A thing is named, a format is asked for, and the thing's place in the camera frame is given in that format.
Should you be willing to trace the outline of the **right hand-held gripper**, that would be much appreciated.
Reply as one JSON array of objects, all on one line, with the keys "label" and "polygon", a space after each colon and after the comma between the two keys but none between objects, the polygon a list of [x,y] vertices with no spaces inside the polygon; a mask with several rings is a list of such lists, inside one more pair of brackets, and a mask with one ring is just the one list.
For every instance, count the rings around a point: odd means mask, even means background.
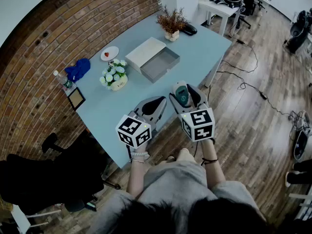
[{"label": "right hand-held gripper", "polygon": [[190,84],[187,84],[187,89],[196,108],[195,111],[188,112],[188,106],[182,105],[174,94],[169,93],[175,112],[180,114],[182,130],[192,142],[214,138],[215,118],[212,108],[208,107],[207,96]]}]

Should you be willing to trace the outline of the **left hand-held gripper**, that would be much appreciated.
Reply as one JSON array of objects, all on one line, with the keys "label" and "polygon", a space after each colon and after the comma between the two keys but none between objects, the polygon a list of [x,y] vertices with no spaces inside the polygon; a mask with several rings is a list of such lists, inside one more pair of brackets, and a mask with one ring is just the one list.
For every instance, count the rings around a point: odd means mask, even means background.
[{"label": "left hand-held gripper", "polygon": [[116,126],[121,142],[138,148],[156,136],[156,123],[166,108],[165,96],[151,97],[141,101],[134,110],[124,115]]}]

